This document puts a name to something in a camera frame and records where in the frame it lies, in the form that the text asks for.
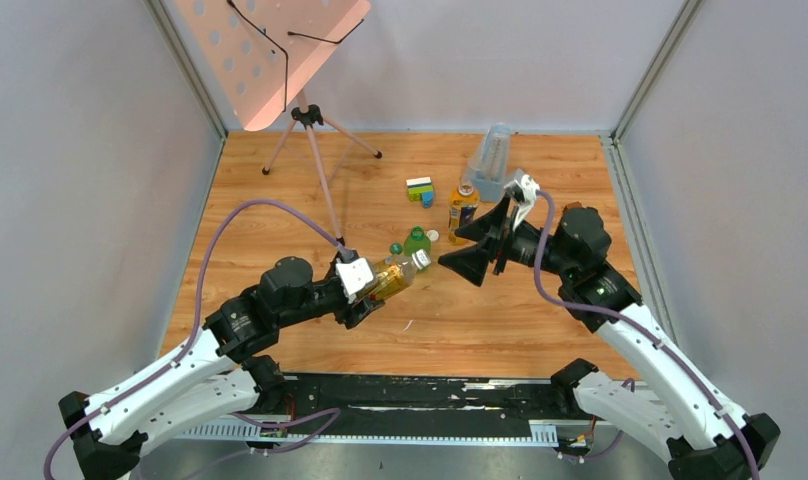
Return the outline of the yellow blue milk tea bottle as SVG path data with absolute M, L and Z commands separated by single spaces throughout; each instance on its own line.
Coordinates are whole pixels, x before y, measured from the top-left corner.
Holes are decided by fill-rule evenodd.
M 464 238 L 456 234 L 456 230 L 473 221 L 479 200 L 479 193 L 471 182 L 462 182 L 452 191 L 449 198 L 448 239 L 453 245 L 461 245 L 466 242 Z

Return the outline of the red yellow tea bottle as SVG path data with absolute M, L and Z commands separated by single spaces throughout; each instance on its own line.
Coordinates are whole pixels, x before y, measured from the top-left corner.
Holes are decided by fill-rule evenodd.
M 386 301 L 409 288 L 415 277 L 423 270 L 418 270 L 411 255 L 390 255 L 384 260 L 372 264 L 376 274 L 376 283 L 366 289 L 363 297 L 372 301 Z

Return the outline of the white tea bottle cap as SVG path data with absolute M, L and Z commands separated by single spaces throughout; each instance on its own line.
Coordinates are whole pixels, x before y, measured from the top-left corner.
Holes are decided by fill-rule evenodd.
M 429 253 L 424 249 L 419 249 L 412 254 L 418 270 L 424 270 L 432 264 Z

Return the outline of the green plastic bottle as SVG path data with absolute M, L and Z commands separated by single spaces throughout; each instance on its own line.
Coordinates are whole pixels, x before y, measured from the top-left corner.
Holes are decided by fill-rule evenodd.
M 427 255 L 430 255 L 431 246 L 432 242 L 426 231 L 420 226 L 415 226 L 410 230 L 403 243 L 403 251 L 405 255 L 411 255 L 423 250 Z

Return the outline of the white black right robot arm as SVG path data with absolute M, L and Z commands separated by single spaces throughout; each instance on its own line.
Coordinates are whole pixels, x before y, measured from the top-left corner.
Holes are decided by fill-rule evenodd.
M 655 453 L 675 479 L 755 479 L 780 436 L 767 414 L 749 414 L 714 386 L 658 324 L 639 292 L 607 259 L 597 210 L 575 205 L 536 228 L 509 199 L 460 230 L 466 248 L 439 262 L 474 285 L 514 262 L 560 279 L 554 305 L 615 349 L 654 394 L 647 400 L 576 359 L 551 378 L 564 417 L 601 418 Z

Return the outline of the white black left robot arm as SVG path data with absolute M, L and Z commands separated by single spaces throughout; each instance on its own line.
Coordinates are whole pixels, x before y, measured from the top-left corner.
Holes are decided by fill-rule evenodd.
M 258 284 L 224 302 L 174 350 L 120 384 L 59 402 L 82 474 L 119 479 L 172 436 L 221 415 L 278 411 L 285 378 L 265 349 L 281 329 L 331 314 L 347 328 L 379 308 L 371 262 L 349 252 L 321 280 L 309 262 L 280 259 Z

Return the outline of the clear blue detergent bottle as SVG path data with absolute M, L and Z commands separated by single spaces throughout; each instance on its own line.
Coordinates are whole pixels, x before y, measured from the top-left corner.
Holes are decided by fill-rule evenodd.
M 504 195 L 512 135 L 513 130 L 507 125 L 492 125 L 463 172 L 461 181 L 472 184 L 484 202 L 497 203 Z

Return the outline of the coloured toy brick stack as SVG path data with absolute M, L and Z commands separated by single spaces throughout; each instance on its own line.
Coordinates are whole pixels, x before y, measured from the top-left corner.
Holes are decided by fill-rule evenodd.
M 406 190 L 410 202 L 418 202 L 425 209 L 432 207 L 435 189 L 429 176 L 407 179 Z

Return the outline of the pink music stand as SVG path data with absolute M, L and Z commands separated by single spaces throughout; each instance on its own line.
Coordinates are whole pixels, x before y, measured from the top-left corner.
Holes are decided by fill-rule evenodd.
M 168 1 L 181 37 L 201 56 L 239 127 L 258 132 L 283 114 L 287 128 L 302 126 L 327 203 L 333 235 L 344 235 L 332 200 L 329 173 L 316 129 L 328 125 L 375 158 L 382 152 L 308 101 L 305 88 L 364 22 L 368 1 Z

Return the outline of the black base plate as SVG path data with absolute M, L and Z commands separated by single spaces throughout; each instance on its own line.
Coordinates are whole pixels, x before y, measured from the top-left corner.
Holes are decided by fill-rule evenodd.
M 310 433 L 337 408 L 328 435 L 427 438 L 522 438 L 534 421 L 580 431 L 592 417 L 572 407 L 549 379 L 289 373 L 245 415 L 296 420 Z

